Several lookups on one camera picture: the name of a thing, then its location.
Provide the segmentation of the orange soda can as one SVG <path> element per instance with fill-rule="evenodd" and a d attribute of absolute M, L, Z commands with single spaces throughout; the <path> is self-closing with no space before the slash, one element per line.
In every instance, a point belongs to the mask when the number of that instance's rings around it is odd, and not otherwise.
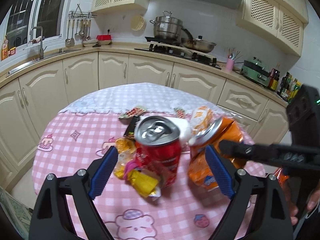
<path fill-rule="evenodd" d="M 244 141 L 238 124 L 226 116 L 215 119 L 207 128 L 196 132 L 188 142 L 190 147 L 188 177 L 196 186 L 207 191 L 217 188 L 218 182 L 227 175 L 221 163 L 222 159 L 228 159 L 236 169 L 246 165 L 245 160 L 221 152 L 219 144 L 223 140 L 240 143 Z"/>

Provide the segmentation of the kitchen window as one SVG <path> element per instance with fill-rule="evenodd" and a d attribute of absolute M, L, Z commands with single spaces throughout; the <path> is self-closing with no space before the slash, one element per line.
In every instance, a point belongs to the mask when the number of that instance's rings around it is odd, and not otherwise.
<path fill-rule="evenodd" d="M 43 36 L 52 41 L 63 35 L 69 0 L 14 0 L 1 23 L 1 44 L 7 49 L 27 46 L 31 39 Z"/>

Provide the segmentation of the green labelled oil bottle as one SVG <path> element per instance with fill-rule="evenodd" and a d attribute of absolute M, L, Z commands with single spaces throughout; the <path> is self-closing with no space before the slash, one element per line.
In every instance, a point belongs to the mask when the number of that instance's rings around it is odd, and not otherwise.
<path fill-rule="evenodd" d="M 293 100 L 293 98 L 296 96 L 297 92 L 299 91 L 300 87 L 301 87 L 301 83 L 295 79 L 292 83 L 292 86 L 290 88 L 290 94 L 288 97 L 288 103 L 291 103 L 291 101 Z"/>

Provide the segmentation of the pink checkered tablecloth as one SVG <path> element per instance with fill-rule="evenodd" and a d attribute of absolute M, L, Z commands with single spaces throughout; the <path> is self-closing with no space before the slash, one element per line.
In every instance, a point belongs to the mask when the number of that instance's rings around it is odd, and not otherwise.
<path fill-rule="evenodd" d="M 39 192 L 50 173 L 71 176 L 102 157 L 124 137 L 129 125 L 123 114 L 141 107 L 145 116 L 185 119 L 207 107 L 214 116 L 229 111 L 207 100 L 166 86 L 135 83 L 87 94 L 61 109 L 40 137 L 33 163 L 34 189 Z M 141 196 L 125 178 L 128 154 L 110 176 L 94 204 L 115 239 L 208 239 L 219 224 L 229 199 L 217 188 L 206 190 L 188 176 L 190 151 L 182 147 L 175 182 L 159 196 Z"/>

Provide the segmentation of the yellow candy wrapper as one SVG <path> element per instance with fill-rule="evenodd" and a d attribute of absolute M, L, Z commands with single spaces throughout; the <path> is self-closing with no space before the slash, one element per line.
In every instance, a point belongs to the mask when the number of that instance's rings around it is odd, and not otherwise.
<path fill-rule="evenodd" d="M 141 197 L 158 199 L 162 195 L 159 180 L 139 162 L 138 149 L 134 142 L 118 138 L 115 147 L 118 150 L 118 162 L 113 171 L 114 175 L 130 184 Z"/>

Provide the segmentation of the dark soy sauce bottle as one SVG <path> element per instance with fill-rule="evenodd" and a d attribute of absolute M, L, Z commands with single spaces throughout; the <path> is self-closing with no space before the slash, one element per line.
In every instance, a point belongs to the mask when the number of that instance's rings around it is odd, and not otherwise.
<path fill-rule="evenodd" d="M 280 71 L 273 68 L 270 72 L 270 80 L 268 84 L 268 89 L 275 92 L 279 82 Z"/>

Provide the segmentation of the green electric grill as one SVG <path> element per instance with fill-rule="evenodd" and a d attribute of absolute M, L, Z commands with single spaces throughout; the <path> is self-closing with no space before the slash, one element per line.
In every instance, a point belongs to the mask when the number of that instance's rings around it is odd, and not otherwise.
<path fill-rule="evenodd" d="M 267 87 L 270 81 L 270 72 L 260 59 L 253 57 L 243 62 L 241 75 L 263 87 Z"/>

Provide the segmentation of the red soda can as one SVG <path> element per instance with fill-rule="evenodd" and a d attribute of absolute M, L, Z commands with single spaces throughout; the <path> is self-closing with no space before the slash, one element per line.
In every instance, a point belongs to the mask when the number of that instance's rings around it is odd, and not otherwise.
<path fill-rule="evenodd" d="M 156 174 L 162 188 L 172 185 L 182 153 L 179 128 L 165 117 L 147 116 L 136 125 L 134 138 L 141 148 L 142 168 Z"/>

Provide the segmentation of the orange white snack bag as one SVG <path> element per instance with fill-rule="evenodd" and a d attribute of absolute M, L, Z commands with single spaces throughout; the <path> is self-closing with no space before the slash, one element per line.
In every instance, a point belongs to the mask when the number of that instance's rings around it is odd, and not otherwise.
<path fill-rule="evenodd" d="M 213 118 L 213 111 L 208 106 L 200 106 L 193 110 L 189 121 L 192 134 L 196 135 L 209 127 Z"/>

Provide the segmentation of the pink utensil cup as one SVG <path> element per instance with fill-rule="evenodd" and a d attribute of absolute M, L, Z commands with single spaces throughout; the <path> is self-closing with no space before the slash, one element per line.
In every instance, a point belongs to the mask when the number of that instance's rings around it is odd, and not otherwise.
<path fill-rule="evenodd" d="M 230 73 L 233 71 L 233 67 L 234 67 L 234 59 L 228 58 L 225 65 L 225 71 Z"/>

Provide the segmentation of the cream base cabinets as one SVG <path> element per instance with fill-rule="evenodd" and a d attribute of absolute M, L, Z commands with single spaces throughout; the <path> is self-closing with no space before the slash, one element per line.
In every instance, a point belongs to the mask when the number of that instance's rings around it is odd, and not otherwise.
<path fill-rule="evenodd" d="M 76 50 L 1 76 L 1 186 L 12 189 L 29 170 L 36 143 L 63 107 L 100 89 L 142 82 L 230 111 L 256 142 L 280 142 L 288 130 L 281 98 L 219 66 L 140 50 Z"/>

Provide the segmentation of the cream upper cabinet right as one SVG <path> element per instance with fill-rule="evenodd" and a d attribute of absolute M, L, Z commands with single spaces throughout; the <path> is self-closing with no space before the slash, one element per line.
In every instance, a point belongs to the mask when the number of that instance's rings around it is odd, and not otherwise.
<path fill-rule="evenodd" d="M 237 26 L 300 57 L 309 23 L 306 0 L 242 0 Z"/>

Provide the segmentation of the steel frying pan with lid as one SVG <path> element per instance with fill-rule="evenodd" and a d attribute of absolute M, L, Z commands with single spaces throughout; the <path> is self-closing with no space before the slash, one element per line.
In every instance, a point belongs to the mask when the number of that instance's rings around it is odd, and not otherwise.
<path fill-rule="evenodd" d="M 210 53 L 216 46 L 216 43 L 202 39 L 202 36 L 195 39 L 181 38 L 181 44 L 185 48 L 200 51 L 202 53 Z"/>

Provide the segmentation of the red container on counter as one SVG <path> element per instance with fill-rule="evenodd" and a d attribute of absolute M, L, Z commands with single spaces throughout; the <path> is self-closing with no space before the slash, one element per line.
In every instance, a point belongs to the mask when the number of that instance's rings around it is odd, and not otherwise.
<path fill-rule="evenodd" d="M 97 36 L 97 41 L 100 45 L 108 45 L 111 44 L 112 42 L 112 37 L 111 35 L 98 35 Z"/>

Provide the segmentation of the chrome sink faucet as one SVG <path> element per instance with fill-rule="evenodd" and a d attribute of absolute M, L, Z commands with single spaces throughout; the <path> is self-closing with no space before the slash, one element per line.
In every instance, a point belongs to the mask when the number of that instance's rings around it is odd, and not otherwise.
<path fill-rule="evenodd" d="M 40 31 L 40 35 L 37 37 L 33 37 L 33 33 L 35 30 Z M 29 44 L 28 56 L 38 60 L 44 59 L 44 50 L 46 49 L 46 47 L 45 48 L 43 47 L 43 40 L 44 40 L 43 28 L 38 26 L 32 27 L 29 32 L 29 36 L 30 36 L 30 39 L 28 41 L 28 44 Z"/>

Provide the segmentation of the black gas stove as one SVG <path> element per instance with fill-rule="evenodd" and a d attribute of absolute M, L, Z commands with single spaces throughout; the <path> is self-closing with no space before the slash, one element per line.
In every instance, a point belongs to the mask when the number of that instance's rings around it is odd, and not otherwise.
<path fill-rule="evenodd" d="M 221 69 L 221 67 L 217 64 L 217 59 L 213 57 L 213 55 L 185 48 L 177 41 L 163 40 L 155 37 L 146 37 L 146 41 L 148 43 L 146 47 L 135 48 L 135 50 L 171 55 Z"/>

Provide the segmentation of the hanging utensil rack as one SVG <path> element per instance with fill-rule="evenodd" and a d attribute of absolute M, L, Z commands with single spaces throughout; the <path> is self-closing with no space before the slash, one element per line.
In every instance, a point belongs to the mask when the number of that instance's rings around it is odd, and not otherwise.
<path fill-rule="evenodd" d="M 82 43 L 91 41 L 92 20 L 96 17 L 97 14 L 94 12 L 84 12 L 79 3 L 75 10 L 69 11 L 65 46 L 75 46 L 76 40 L 80 40 Z"/>

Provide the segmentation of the steel stock pot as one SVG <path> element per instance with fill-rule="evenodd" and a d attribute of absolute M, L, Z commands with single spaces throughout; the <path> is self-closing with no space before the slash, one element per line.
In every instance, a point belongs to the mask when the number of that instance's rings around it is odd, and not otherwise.
<path fill-rule="evenodd" d="M 150 20 L 155 38 L 177 41 L 181 35 L 183 21 L 172 17 L 172 11 L 163 11 L 163 15 Z"/>

